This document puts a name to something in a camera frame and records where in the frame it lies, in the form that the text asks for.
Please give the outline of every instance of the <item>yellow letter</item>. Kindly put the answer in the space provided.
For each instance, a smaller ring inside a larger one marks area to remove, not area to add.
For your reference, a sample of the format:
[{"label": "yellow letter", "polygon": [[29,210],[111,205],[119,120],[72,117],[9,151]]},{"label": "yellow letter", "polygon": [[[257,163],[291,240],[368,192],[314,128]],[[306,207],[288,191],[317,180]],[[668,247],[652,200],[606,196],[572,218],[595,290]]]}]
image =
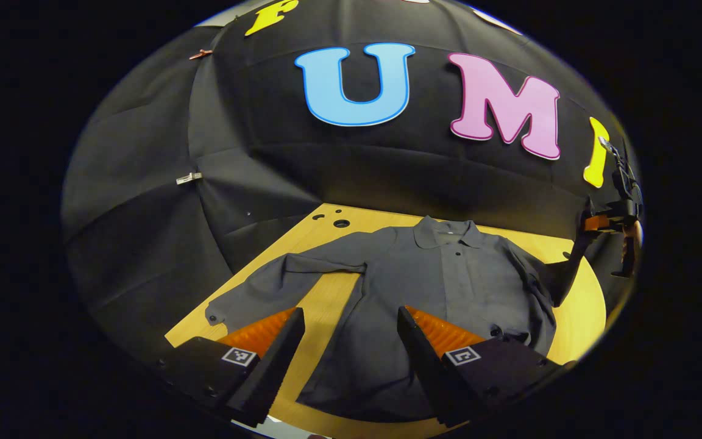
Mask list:
[{"label": "yellow letter", "polygon": [[597,137],[602,136],[605,140],[611,141],[608,137],[608,131],[594,117],[590,117],[590,124],[594,132],[594,142],[592,147],[592,159],[590,166],[584,168],[584,180],[595,187],[603,186],[603,168],[605,166],[605,148],[597,140]]},{"label": "yellow letter", "polygon": [[256,22],[253,23],[251,27],[246,32],[246,37],[252,33],[264,29],[271,24],[276,24],[277,22],[283,20],[283,16],[279,16],[278,12],[288,12],[297,7],[298,0],[284,0],[283,2],[278,2],[270,5],[256,13]]}]

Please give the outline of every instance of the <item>blue letter u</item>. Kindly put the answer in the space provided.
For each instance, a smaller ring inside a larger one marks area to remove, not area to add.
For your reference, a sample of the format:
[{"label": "blue letter u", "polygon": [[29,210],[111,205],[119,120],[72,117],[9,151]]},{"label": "blue letter u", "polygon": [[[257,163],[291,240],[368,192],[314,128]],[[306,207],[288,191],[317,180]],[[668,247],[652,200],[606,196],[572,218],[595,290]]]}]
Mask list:
[{"label": "blue letter u", "polygon": [[301,55],[294,63],[303,70],[305,100],[315,117],[332,125],[362,127],[392,120],[408,105],[406,58],[416,53],[410,45],[377,43],[364,52],[378,59],[381,94],[370,102],[349,101],[343,93],[340,61],[347,48],[322,48]]}]

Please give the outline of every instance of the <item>wooden surface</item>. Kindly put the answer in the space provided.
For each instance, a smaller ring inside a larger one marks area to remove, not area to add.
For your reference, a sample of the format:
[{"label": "wooden surface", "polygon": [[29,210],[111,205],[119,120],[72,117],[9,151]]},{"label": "wooden surface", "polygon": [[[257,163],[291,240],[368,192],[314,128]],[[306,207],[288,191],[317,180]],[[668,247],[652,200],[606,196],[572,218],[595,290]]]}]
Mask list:
[{"label": "wooden surface", "polygon": [[[314,215],[320,213],[325,217],[312,219]],[[349,220],[351,225],[344,228],[334,227],[332,223],[335,220]],[[165,336],[173,346],[182,344],[190,337],[199,336],[217,340],[225,336],[227,331],[223,323],[211,327],[205,320],[204,309],[207,303],[241,284],[252,272],[278,256],[285,253],[304,252],[353,232],[374,232],[390,226],[412,227],[420,220],[420,216],[343,205],[321,205],[203,303],[200,303]],[[479,226],[478,230],[507,237],[514,244],[546,263],[564,261],[565,257],[562,253],[570,252],[573,246],[570,240],[557,237],[483,226]],[[419,439],[449,430],[435,419],[411,423],[369,423],[329,415],[295,402],[318,364],[358,277],[358,273],[324,274],[300,301],[298,306],[303,308],[305,314],[305,335],[289,366],[270,415],[295,427],[329,437]],[[557,331],[548,353],[548,358],[554,362],[564,364],[578,359],[601,336],[605,327],[605,300],[587,259],[581,261],[573,288],[562,306],[554,309],[554,314],[557,319]]]}]

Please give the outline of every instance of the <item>collared shirt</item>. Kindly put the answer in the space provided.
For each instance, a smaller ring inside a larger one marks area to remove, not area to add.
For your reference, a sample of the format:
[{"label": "collared shirt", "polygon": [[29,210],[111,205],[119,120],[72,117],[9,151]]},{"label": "collared shirt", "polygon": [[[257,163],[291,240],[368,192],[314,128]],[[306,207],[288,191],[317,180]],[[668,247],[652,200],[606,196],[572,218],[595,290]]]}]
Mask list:
[{"label": "collared shirt", "polygon": [[297,402],[371,422],[434,417],[397,329],[410,305],[484,338],[507,334],[548,353],[556,322],[538,281],[544,264],[473,221],[423,217],[415,227],[352,233],[268,262],[212,300],[229,332],[296,306],[322,273],[362,273]]}]

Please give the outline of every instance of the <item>pink letter m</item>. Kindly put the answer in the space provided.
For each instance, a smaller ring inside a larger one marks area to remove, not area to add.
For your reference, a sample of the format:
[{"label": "pink letter m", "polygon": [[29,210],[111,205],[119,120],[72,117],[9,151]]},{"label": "pink letter m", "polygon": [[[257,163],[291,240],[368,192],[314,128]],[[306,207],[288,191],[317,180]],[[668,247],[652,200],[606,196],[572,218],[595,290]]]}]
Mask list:
[{"label": "pink letter m", "polygon": [[451,53],[448,60],[462,71],[462,116],[451,124],[457,136],[485,141],[492,137],[486,123],[487,102],[502,140],[510,144],[530,118],[530,133],[522,137],[528,152],[544,159],[559,159],[557,145],[557,99],[559,91],[536,77],[527,77],[517,94],[487,59]]}]

